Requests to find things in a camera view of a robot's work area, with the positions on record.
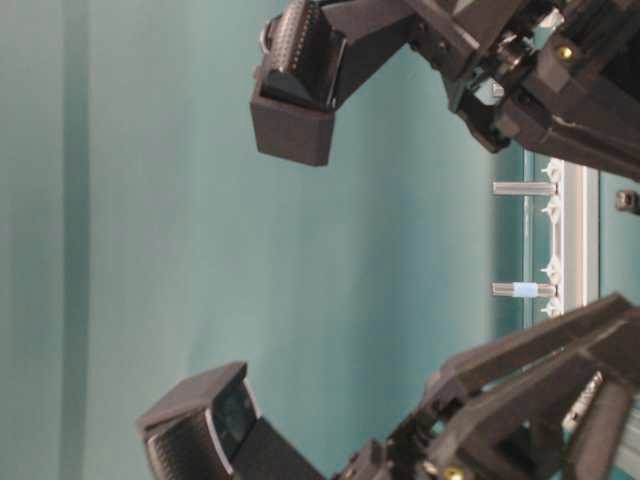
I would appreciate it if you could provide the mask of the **lower black gripper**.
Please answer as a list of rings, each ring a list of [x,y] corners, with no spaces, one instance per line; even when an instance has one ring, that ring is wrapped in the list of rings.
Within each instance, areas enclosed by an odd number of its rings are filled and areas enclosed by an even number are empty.
[[[335,479],[604,479],[639,391],[633,344],[572,344],[639,307],[614,293],[450,357]]]

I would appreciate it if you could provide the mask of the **upper black gripper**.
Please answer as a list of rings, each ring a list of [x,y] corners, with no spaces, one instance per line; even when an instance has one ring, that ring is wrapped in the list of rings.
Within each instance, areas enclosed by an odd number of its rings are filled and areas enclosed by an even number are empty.
[[[594,1],[410,1],[409,42],[442,78],[449,109],[489,152],[528,150],[639,180],[639,31],[588,46]],[[534,51],[552,11],[561,29]]]

